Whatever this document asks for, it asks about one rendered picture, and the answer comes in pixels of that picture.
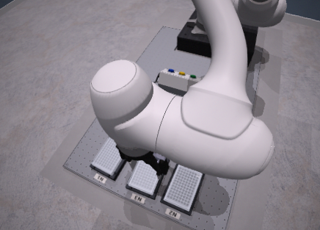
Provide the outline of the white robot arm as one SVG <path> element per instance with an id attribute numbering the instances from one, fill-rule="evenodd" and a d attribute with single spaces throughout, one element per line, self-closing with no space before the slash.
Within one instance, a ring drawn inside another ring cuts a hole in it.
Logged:
<path id="1" fill-rule="evenodd" d="M 194 27 L 192 36 L 208 37 L 211 45 L 203 79 L 180 97 L 153 83 L 135 62 L 116 60 L 90 82 L 92 107 L 103 130 L 127 156 L 152 151 L 210 176 L 249 179 L 269 164 L 274 140 L 266 124 L 252 115 L 241 24 L 277 25 L 286 0 L 192 3 L 197 18 L 186 25 Z"/>

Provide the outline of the white button panel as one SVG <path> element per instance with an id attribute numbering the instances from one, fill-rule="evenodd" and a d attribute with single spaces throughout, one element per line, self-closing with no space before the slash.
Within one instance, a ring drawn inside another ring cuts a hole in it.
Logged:
<path id="1" fill-rule="evenodd" d="M 199 77 L 196 78 L 195 75 L 188 75 L 173 69 L 160 71 L 153 83 L 157 82 L 158 78 L 161 89 L 180 96 L 184 96 L 190 86 L 197 84 L 201 80 Z"/>

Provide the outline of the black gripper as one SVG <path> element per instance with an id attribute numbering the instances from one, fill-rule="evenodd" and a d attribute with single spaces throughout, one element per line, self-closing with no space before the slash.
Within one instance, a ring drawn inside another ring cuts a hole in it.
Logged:
<path id="1" fill-rule="evenodd" d="M 131 166 L 131 169 L 135 168 L 137 161 L 142 160 L 146 164 L 150 165 L 156 171 L 156 175 L 159 180 L 161 179 L 162 174 L 167 175 L 167 171 L 169 170 L 169 165 L 166 157 L 163 157 L 151 151 L 149 151 L 147 154 L 140 157 L 130 157 L 122 153 L 120 149 L 117 147 L 117 145 L 115 147 L 118 149 L 121 159 L 127 159 L 126 161 Z"/>

